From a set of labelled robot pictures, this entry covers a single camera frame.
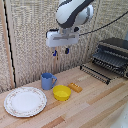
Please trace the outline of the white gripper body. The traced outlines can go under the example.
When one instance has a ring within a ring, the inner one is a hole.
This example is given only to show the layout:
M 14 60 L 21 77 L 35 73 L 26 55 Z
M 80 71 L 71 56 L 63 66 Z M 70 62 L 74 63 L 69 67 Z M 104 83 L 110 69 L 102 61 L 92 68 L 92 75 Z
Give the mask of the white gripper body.
M 76 44 L 79 40 L 77 32 L 70 34 L 60 34 L 57 30 L 48 31 L 46 34 L 46 45 L 48 47 L 57 47 Z

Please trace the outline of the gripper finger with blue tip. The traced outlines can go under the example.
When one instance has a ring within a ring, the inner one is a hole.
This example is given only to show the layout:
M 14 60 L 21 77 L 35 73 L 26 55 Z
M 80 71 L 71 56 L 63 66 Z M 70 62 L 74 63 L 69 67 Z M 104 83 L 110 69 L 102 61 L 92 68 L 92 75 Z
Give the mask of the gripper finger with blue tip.
M 69 54 L 69 52 L 70 52 L 70 48 L 69 47 L 66 47 L 65 54 Z
M 57 57 L 57 56 L 58 56 L 58 52 L 57 52 L 56 49 L 53 49 L 53 51 L 52 51 L 52 55 L 53 55 L 54 57 Z

